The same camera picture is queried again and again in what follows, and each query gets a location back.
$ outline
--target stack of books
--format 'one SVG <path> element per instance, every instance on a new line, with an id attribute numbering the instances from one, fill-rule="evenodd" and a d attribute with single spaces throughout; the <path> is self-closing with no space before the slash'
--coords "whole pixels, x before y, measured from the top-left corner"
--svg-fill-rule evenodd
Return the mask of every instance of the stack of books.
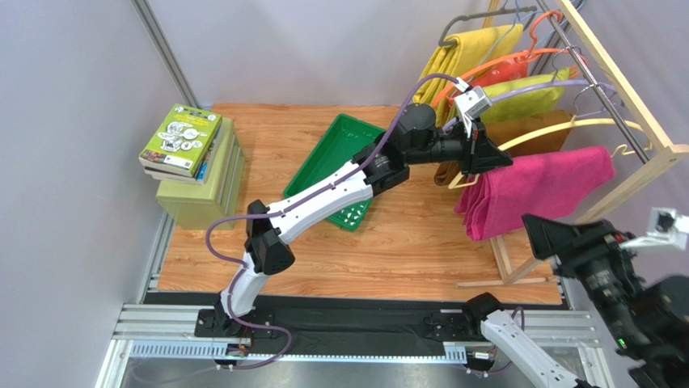
<path id="1" fill-rule="evenodd" d="M 217 113 L 175 104 L 139 154 L 144 172 L 157 180 L 206 183 L 222 126 Z"/>

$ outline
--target green basket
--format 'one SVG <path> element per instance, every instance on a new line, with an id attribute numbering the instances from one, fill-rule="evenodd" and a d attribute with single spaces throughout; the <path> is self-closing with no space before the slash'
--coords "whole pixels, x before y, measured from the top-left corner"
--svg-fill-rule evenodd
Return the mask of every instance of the green basket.
<path id="1" fill-rule="evenodd" d="M 354 154 L 373 142 L 382 132 L 383 130 L 375 125 L 345 114 L 338 115 L 287 185 L 283 192 L 285 198 L 299 194 L 339 170 L 347 161 L 352 160 Z M 364 219 L 371 201 L 364 200 L 348 206 L 335 212 L 328 220 L 346 230 L 356 230 Z"/>

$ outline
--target green book cover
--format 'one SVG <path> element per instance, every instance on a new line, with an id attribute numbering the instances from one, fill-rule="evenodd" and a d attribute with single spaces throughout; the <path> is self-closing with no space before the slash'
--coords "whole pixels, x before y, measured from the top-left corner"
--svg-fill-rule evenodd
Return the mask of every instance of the green book cover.
<path id="1" fill-rule="evenodd" d="M 176 103 L 139 154 L 139 161 L 144 167 L 195 176 L 221 123 L 217 113 Z"/>

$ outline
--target magenta cloth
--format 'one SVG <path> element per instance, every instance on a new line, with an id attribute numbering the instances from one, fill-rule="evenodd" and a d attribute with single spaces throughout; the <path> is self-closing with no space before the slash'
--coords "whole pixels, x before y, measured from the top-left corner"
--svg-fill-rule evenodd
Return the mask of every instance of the magenta cloth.
<path id="1" fill-rule="evenodd" d="M 521 156 L 512 166 L 482 174 L 477 184 L 464 188 L 454 212 L 465 213 L 469 238 L 485 240 L 522 228 L 525 213 L 568 216 L 614 176 L 610 153 L 601 146 Z"/>

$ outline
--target wooden table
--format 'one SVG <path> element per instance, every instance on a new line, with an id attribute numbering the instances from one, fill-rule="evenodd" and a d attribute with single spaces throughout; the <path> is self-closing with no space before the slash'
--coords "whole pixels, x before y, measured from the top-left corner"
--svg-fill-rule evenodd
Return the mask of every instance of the wooden table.
<path id="1" fill-rule="evenodd" d="M 282 199 L 282 191 L 339 113 L 386 128 L 397 107 L 216 104 L 235 120 L 247 155 L 237 214 L 255 199 Z M 411 178 L 376 197 L 355 232 L 322 221 L 290 246 L 296 263 L 273 276 L 263 293 L 328 297 L 464 301 L 489 291 L 503 302 L 560 304 L 554 283 L 457 289 L 458 281 L 499 279 L 488 241 L 472 242 L 453 213 L 459 190 L 433 184 L 436 165 L 412 167 Z M 203 230 L 175 229 L 159 289 L 217 292 L 236 265 L 205 248 Z M 222 253 L 241 257 L 244 223 L 213 234 Z M 513 266 L 530 257 L 526 234 L 505 235 Z M 551 276 L 543 264 L 529 276 Z"/>

